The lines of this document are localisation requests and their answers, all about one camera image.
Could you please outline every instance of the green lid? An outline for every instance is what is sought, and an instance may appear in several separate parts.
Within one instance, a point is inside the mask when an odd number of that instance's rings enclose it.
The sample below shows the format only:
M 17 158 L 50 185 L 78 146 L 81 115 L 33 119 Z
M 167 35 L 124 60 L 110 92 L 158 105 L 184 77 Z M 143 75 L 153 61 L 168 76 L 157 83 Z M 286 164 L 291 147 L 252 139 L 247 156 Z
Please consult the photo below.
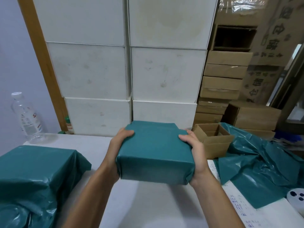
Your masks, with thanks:
M 71 124 L 69 115 L 67 115 L 64 119 L 65 119 L 65 122 L 66 122 L 66 123 Z

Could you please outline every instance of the clear tape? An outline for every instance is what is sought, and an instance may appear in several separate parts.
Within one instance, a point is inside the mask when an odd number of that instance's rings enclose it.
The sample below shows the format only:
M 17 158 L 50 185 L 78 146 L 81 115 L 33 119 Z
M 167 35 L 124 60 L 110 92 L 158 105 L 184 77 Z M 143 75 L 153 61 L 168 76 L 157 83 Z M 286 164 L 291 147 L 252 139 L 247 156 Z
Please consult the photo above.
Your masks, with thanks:
M 265 0 L 220 0 L 219 11 L 241 13 L 264 9 Z

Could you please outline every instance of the teal plastic bag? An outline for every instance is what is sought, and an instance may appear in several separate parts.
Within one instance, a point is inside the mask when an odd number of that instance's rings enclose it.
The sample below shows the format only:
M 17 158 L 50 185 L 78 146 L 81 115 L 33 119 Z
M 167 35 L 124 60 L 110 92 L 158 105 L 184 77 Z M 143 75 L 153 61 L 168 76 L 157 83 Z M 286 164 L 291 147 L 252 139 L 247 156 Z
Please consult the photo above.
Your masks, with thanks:
M 0 157 L 0 224 L 50 228 L 91 164 L 73 149 L 18 146 Z
M 304 160 L 272 143 L 232 125 L 221 123 L 234 135 L 226 157 L 215 160 L 221 184 L 231 180 L 254 208 L 304 188 Z
M 187 134 L 174 123 L 133 121 L 116 157 L 121 179 L 186 185 L 191 180 L 195 164 L 191 146 L 178 138 Z

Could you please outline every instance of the wall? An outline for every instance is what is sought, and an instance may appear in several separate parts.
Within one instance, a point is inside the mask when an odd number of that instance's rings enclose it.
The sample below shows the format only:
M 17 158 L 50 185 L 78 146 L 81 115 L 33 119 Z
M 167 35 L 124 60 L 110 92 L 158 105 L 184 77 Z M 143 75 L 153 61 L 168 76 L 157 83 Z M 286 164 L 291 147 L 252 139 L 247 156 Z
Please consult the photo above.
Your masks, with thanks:
M 10 109 L 12 92 L 33 103 L 48 133 L 60 131 L 17 0 L 0 0 L 0 155 L 25 142 Z

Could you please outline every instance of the white round object with black dots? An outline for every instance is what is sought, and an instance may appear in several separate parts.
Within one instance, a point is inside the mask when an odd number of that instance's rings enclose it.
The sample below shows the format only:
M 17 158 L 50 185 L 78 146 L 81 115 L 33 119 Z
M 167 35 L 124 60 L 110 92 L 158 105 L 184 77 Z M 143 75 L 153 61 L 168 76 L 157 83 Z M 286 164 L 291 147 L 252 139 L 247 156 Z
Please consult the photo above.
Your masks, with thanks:
M 296 188 L 287 193 L 288 202 L 304 218 L 304 189 Z

